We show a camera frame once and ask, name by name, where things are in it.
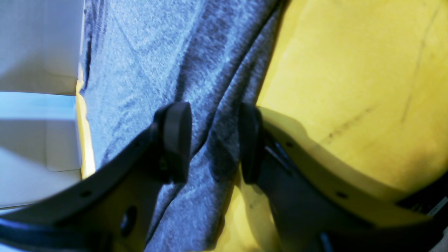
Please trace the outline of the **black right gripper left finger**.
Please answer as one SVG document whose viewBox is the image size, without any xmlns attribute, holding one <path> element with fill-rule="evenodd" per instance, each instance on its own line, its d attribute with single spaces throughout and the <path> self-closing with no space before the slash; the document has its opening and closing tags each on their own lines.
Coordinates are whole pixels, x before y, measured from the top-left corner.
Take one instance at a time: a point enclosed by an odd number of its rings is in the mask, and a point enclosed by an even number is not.
<svg viewBox="0 0 448 252">
<path fill-rule="evenodd" d="M 1 215 L 1 245 L 18 252 L 142 252 L 161 188 L 188 180 L 191 136 L 190 103 L 160 108 L 93 175 Z"/>
</svg>

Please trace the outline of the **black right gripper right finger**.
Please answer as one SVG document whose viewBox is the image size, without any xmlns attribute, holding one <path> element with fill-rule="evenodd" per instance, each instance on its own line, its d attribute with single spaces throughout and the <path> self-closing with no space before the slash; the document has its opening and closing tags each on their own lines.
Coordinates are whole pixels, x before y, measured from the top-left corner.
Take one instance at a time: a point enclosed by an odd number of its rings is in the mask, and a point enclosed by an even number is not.
<svg viewBox="0 0 448 252">
<path fill-rule="evenodd" d="M 291 118 L 239 107 L 242 178 L 267 197 L 283 252 L 428 252 L 447 243 L 447 176 L 403 205 L 370 196 L 320 164 Z"/>
</svg>

